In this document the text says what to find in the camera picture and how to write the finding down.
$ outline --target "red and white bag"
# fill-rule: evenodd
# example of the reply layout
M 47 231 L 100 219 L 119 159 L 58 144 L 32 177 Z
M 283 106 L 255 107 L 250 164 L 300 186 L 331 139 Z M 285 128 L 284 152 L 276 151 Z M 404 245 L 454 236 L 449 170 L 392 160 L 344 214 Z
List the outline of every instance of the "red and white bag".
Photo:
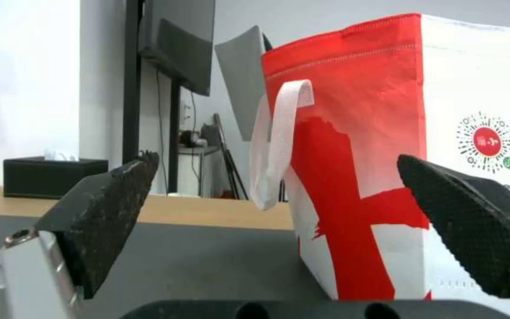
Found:
M 263 71 L 251 197 L 270 208 L 284 178 L 300 256 L 331 298 L 510 314 L 448 252 L 396 165 L 410 154 L 510 188 L 510 28 L 392 16 L 273 49 Z

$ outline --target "red bag panel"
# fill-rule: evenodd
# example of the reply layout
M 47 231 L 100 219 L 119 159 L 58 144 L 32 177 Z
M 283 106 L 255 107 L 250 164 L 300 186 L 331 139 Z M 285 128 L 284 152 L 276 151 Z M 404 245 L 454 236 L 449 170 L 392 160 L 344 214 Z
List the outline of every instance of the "red bag panel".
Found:
M 312 81 L 297 111 L 291 166 L 326 235 L 340 299 L 392 299 L 371 226 L 428 227 L 397 171 L 425 158 L 419 15 L 385 18 L 287 44 L 263 56 L 273 111 L 282 83 Z

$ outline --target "stitching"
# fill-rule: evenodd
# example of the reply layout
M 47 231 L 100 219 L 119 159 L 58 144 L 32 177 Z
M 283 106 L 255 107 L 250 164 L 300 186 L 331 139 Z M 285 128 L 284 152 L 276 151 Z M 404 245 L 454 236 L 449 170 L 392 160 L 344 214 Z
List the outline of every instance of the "stitching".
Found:
M 466 53 L 472 56 L 493 56 L 493 57 L 505 57 L 510 58 L 510 55 L 507 54 L 493 54 L 493 53 L 475 53 L 473 51 L 467 51 L 467 50 L 459 50 L 459 49 L 452 49 L 452 48 L 446 48 L 446 47 L 439 47 L 438 45 L 431 45 L 431 44 L 425 44 L 425 48 L 431 48 L 431 49 L 437 49 L 442 51 L 450 51 L 450 52 L 456 52 L 456 53 Z
M 396 18 L 392 18 L 392 19 L 387 19 L 387 20 L 381 20 L 381 21 L 372 21 L 372 22 L 365 22 L 365 23 L 360 23 L 360 24 L 356 24 L 354 26 L 350 26 L 344 30 L 342 30 L 342 33 L 343 34 L 347 34 L 347 33 L 350 33 L 351 31 L 361 31 L 361 30 L 365 30 L 365 29 L 371 29 L 371 28 L 376 28 L 376 27 L 380 27 L 380 26 L 386 26 L 388 24 L 393 24 L 395 22 L 400 22 L 401 20 L 404 20 L 404 19 L 407 19 L 407 18 L 410 18 L 412 15 L 405 15 L 405 16 L 399 16 L 399 17 L 396 17 Z
M 377 49 L 377 50 L 366 51 L 366 52 L 359 52 L 359 53 L 352 53 L 352 54 L 348 54 L 348 55 L 340 56 L 340 57 L 325 58 L 325 59 L 322 59 L 322 60 L 317 60 L 317 61 L 312 61 L 312 62 L 304 63 L 304 64 L 301 64 L 301 65 L 298 65 L 298 66 L 295 66 L 295 67 L 291 67 L 291 68 L 286 69 L 286 70 L 278 71 L 277 73 L 274 73 L 274 74 L 271 74 L 271 75 L 267 76 L 267 80 L 271 80 L 273 78 L 280 77 L 281 75 L 285 75 L 287 73 L 291 73 L 292 71 L 297 71 L 297 70 L 300 70 L 300 69 L 306 69 L 308 67 L 312 67 L 312 66 L 318 65 L 318 64 L 330 63 L 330 62 L 340 62 L 340 61 L 345 61 L 345 60 L 348 60 L 348 59 L 351 59 L 351 58 L 364 57 L 364 56 L 372 56 L 372 55 L 375 55 L 375 54 L 384 54 L 384 53 L 394 52 L 394 51 L 403 50 L 403 49 L 415 48 L 416 46 L 417 46 L 416 44 L 403 44 L 403 45 L 396 45 L 394 47 L 389 47 L 389 48 L 383 48 L 383 49 Z
M 303 44 L 317 42 L 317 41 L 324 41 L 324 40 L 328 40 L 330 38 L 334 38 L 335 36 L 338 36 L 338 35 L 343 36 L 343 35 L 346 35 L 346 34 L 349 34 L 349 33 L 355 32 L 355 31 L 363 31 L 363 30 L 367 30 L 367 29 L 371 29 L 371 28 L 375 28 L 375 27 L 386 26 L 387 24 L 400 22 L 401 20 L 410 18 L 411 16 L 416 16 L 416 14 L 408 14 L 408 15 L 404 15 L 404 16 L 398 16 L 396 18 L 388 18 L 385 20 L 377 21 L 377 22 L 376 21 L 363 22 L 363 23 L 356 24 L 354 26 L 350 26 L 350 27 L 347 27 L 347 28 L 339 30 L 339 31 L 329 32 L 329 33 L 322 34 L 322 35 L 316 35 L 316 36 L 312 36 L 310 38 L 301 39 L 299 41 L 295 41 L 295 42 L 283 45 L 282 47 L 278 47 L 274 51 L 270 51 L 266 55 L 273 56 L 279 52 L 285 52 L 285 50 L 294 49 L 294 48 L 297 48 Z

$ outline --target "wooden desk surface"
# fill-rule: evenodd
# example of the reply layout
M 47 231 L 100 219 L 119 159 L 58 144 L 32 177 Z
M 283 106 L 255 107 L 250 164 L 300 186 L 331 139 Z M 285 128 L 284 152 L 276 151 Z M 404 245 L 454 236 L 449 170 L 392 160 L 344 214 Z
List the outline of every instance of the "wooden desk surface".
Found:
M 40 217 L 56 200 L 4 198 L 0 187 L 0 216 Z M 223 226 L 262 230 L 292 230 L 288 204 L 260 211 L 253 202 L 215 198 L 149 195 L 139 222 L 193 226 Z

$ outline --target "black gripper pad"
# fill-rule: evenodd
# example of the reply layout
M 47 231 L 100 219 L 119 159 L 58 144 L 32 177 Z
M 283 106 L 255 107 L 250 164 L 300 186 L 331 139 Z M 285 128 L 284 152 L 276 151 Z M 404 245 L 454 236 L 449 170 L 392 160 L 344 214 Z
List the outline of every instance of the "black gripper pad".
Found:
M 510 298 L 510 190 L 413 156 L 398 171 L 446 247 L 484 292 Z
M 87 176 L 35 225 L 53 232 L 75 286 L 91 299 L 135 226 L 158 167 L 157 153 Z

